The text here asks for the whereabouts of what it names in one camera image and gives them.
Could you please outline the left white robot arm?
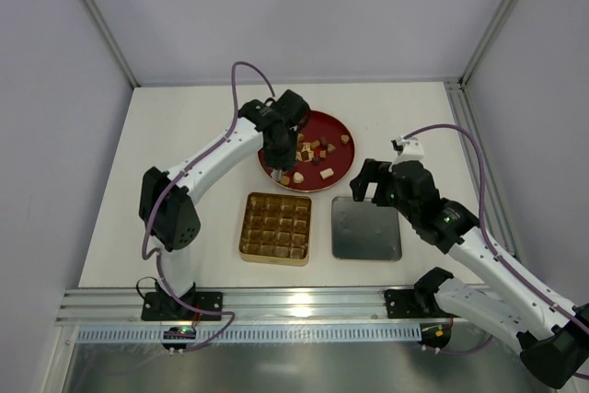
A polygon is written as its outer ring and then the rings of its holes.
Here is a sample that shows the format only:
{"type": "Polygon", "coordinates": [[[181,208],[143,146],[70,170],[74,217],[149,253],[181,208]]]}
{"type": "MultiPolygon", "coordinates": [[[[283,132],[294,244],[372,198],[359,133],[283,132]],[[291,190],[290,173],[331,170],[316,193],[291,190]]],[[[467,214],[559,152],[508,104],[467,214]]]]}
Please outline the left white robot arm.
{"type": "Polygon", "coordinates": [[[158,285],[181,306],[194,287],[190,244],[199,235],[197,204],[242,160],[263,151],[271,168],[283,174],[295,167],[297,137],[310,108],[293,91],[280,98],[243,105],[220,137],[183,163],[143,176],[139,216],[144,222],[142,258],[156,257],[158,285]]]}

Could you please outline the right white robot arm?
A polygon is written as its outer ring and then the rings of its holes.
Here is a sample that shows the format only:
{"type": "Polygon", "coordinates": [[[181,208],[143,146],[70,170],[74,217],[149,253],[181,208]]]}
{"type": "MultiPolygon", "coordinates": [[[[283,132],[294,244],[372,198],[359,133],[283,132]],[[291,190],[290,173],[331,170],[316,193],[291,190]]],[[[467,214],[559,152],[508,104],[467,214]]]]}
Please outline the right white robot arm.
{"type": "Polygon", "coordinates": [[[368,158],[351,181],[353,199],[362,201],[371,183],[373,204],[396,209],[421,240],[469,268],[499,296],[478,294],[435,268],[415,285],[426,299],[507,344],[544,385],[559,389],[577,376],[588,360],[587,305],[550,289],[494,241],[469,209],[441,197],[421,162],[368,158]]]}

